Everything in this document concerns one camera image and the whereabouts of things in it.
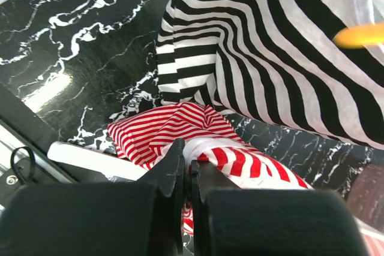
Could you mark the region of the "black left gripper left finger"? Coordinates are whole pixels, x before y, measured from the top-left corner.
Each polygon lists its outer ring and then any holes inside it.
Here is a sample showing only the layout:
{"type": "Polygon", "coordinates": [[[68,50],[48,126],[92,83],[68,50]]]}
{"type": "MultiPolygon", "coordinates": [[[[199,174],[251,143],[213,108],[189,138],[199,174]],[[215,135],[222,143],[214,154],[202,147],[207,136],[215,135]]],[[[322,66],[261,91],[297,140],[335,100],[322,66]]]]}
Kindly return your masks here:
{"type": "Polygon", "coordinates": [[[20,189],[1,216],[2,255],[181,255],[184,141],[134,182],[20,189]]]}

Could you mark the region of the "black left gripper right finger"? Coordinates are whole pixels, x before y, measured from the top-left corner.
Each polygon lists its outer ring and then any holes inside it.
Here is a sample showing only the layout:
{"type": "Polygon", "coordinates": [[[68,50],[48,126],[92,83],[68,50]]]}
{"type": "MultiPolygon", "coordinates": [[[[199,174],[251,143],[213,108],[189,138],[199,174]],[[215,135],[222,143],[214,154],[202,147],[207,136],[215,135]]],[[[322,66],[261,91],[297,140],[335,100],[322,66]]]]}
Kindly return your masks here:
{"type": "Polygon", "coordinates": [[[330,190],[241,189],[210,162],[191,164],[196,255],[367,255],[330,190]]]}

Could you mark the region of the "red white striped tank top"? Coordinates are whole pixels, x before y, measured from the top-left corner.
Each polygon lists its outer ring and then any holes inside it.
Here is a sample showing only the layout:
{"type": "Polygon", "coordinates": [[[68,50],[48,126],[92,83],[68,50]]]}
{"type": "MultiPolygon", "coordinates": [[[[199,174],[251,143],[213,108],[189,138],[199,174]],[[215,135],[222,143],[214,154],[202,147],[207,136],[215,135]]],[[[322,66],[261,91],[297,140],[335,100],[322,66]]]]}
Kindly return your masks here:
{"type": "MultiPolygon", "coordinates": [[[[118,158],[147,171],[164,159],[175,140],[184,141],[182,235],[194,237],[191,164],[210,162],[241,189],[313,189],[284,165],[246,144],[210,106],[179,103],[157,107],[109,125],[118,158]]],[[[383,234],[353,216],[367,255],[383,254],[383,234]]]]}

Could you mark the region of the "yellow plastic hanger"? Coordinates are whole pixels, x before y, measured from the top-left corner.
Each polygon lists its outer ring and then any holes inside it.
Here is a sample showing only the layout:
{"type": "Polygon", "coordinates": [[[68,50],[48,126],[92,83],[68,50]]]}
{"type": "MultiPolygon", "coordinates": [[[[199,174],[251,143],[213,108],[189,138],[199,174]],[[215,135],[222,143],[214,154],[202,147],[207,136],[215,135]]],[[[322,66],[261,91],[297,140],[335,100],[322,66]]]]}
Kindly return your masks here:
{"type": "Polygon", "coordinates": [[[339,47],[348,49],[378,46],[379,44],[383,44],[383,34],[383,22],[358,25],[342,29],[333,38],[333,42],[339,47]]]}

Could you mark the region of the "black white striped tank top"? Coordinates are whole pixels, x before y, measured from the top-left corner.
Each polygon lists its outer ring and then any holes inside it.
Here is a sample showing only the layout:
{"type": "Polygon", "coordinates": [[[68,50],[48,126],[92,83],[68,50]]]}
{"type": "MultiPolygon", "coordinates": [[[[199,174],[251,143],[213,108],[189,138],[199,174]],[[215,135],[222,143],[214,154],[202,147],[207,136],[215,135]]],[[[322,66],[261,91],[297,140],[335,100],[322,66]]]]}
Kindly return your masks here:
{"type": "Polygon", "coordinates": [[[169,0],[158,35],[166,103],[383,148],[383,46],[333,39],[383,0],[169,0]]]}

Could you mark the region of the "white clothes rack base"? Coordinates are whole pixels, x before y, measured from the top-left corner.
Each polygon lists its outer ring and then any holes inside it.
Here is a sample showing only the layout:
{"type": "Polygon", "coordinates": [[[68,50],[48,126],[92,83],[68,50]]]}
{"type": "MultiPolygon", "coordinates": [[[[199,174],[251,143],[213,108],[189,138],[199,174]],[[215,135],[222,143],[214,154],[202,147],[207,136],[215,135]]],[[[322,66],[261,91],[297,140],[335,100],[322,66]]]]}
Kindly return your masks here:
{"type": "Polygon", "coordinates": [[[147,173],[146,169],[130,161],[60,141],[50,145],[47,157],[55,162],[99,172],[108,179],[138,180],[147,173]]]}

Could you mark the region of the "black marble pattern mat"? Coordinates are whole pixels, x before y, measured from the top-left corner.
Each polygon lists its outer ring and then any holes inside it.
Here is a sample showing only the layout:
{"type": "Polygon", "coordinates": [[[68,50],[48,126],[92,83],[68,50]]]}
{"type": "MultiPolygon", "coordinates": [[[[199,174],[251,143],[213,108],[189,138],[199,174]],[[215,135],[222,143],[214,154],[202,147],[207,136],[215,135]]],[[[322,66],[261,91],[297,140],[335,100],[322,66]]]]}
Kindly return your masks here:
{"type": "Polygon", "coordinates": [[[179,103],[210,106],[250,146],[314,188],[349,195],[383,148],[269,124],[194,100],[166,103],[157,40],[169,0],[9,0],[1,5],[1,89],[64,141],[118,156],[110,124],[179,103]]]}

